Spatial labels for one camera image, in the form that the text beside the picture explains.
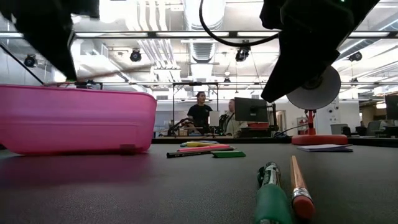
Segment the red base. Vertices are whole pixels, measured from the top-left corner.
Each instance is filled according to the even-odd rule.
[[[334,134],[334,135],[298,135],[292,137],[292,144],[299,146],[311,146],[311,145],[319,145],[319,144],[348,144],[348,138],[342,134]]]

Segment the notebook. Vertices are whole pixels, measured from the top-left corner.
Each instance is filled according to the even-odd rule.
[[[347,148],[352,146],[352,144],[347,145],[336,145],[336,144],[323,144],[315,146],[299,146],[297,149],[306,152],[352,152],[352,149]]]

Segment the pink plastic bin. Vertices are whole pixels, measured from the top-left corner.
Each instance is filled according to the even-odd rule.
[[[18,154],[148,150],[147,93],[0,85],[0,143]]]

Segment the black t-shirt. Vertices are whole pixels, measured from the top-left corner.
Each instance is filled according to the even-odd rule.
[[[198,129],[202,134],[208,132],[210,111],[213,110],[207,105],[193,105],[189,108],[188,116],[191,116],[195,121],[193,123],[195,127],[203,127],[203,129]]]

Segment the man in black shirt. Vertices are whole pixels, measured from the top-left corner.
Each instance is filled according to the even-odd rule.
[[[205,104],[206,94],[204,91],[200,91],[197,94],[197,103],[188,111],[188,117],[194,120],[195,127],[198,127],[197,131],[201,134],[209,133],[209,115],[210,111],[213,111],[211,107]]]

